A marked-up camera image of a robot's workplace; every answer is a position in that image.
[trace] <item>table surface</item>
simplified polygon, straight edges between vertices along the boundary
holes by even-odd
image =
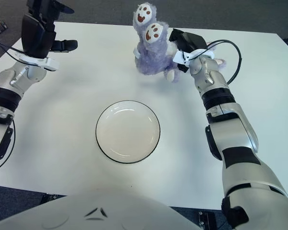
[[[259,157],[288,192],[288,47],[276,34],[182,30],[206,41],[228,39],[240,48],[242,66],[231,91],[258,135]],[[192,77],[186,73],[169,83],[162,74],[140,74],[132,53],[138,36],[131,26],[56,23],[56,31],[56,39],[77,39],[79,47],[50,53],[60,70],[25,93],[0,185],[62,195],[120,187],[168,206],[220,209],[222,162],[209,151],[205,109]],[[221,44],[215,54],[228,62],[222,73],[229,79],[238,63],[236,50]],[[0,71],[13,64],[3,55]],[[146,104],[160,122],[157,148],[136,164],[113,162],[96,142],[100,114],[122,100]]]

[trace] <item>plush animal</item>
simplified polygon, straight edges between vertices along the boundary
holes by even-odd
[[[172,60],[173,54],[169,53],[168,25],[164,22],[152,23],[142,35],[144,50],[135,58],[139,72],[145,75],[163,72],[169,81],[177,82],[179,70]]]
[[[167,39],[168,25],[156,20],[157,9],[146,2],[138,6],[133,13],[133,27],[138,33],[139,43],[133,50],[135,64],[140,73],[153,75],[164,73],[170,82],[177,82],[180,70],[173,62],[177,46]],[[216,59],[219,67],[225,66],[225,61]]]

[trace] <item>black band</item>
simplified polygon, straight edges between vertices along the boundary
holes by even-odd
[[[0,88],[0,106],[15,112],[20,100],[21,97],[17,93]]]
[[[235,98],[227,88],[216,88],[203,94],[202,100],[206,110],[219,104],[234,103]]]

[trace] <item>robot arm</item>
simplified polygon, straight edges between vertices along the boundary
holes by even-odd
[[[256,155],[257,136],[216,61],[201,55],[189,67],[206,108],[210,151],[223,162],[222,210],[229,224],[237,230],[288,229],[288,195]]]
[[[28,0],[29,13],[22,22],[24,51],[17,53],[19,61],[0,73],[0,160],[10,144],[13,129],[10,124],[24,92],[43,80],[47,70],[56,71],[59,63],[48,58],[48,52],[69,52],[77,48],[77,41],[55,41],[54,20],[60,12],[73,10],[56,0]]]

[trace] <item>robotic arm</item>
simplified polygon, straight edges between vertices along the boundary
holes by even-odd
[[[54,21],[60,12],[73,10],[56,0],[28,0],[28,14],[22,22],[24,51],[17,53],[19,61],[0,73],[0,160],[10,144],[13,129],[10,124],[24,92],[43,80],[47,70],[56,71],[59,63],[48,58],[48,52],[69,52],[78,46],[75,40],[55,41]]]
[[[183,36],[188,38],[184,41],[191,40],[188,33]],[[190,68],[206,108],[209,126],[205,132],[210,151],[223,162],[223,213],[237,230],[288,229],[288,195],[272,170],[256,155],[255,131],[212,55],[193,59],[195,53],[198,51],[186,54],[181,64]]]
[[[55,0],[28,0],[24,16],[24,53],[13,67],[0,73],[0,159],[10,142],[14,111],[24,92],[41,81],[58,64],[47,58],[49,51],[68,52],[76,41],[55,41],[53,21],[70,8]],[[178,31],[171,37],[183,43],[186,58],[180,69],[190,73],[206,108],[206,136],[210,151],[223,162],[225,198],[222,210],[237,230],[288,229],[288,195],[272,170],[256,155],[257,136],[241,106],[236,103],[213,53],[199,36]],[[169,207],[126,192],[99,191],[68,196],[0,222],[0,229],[199,229]]]

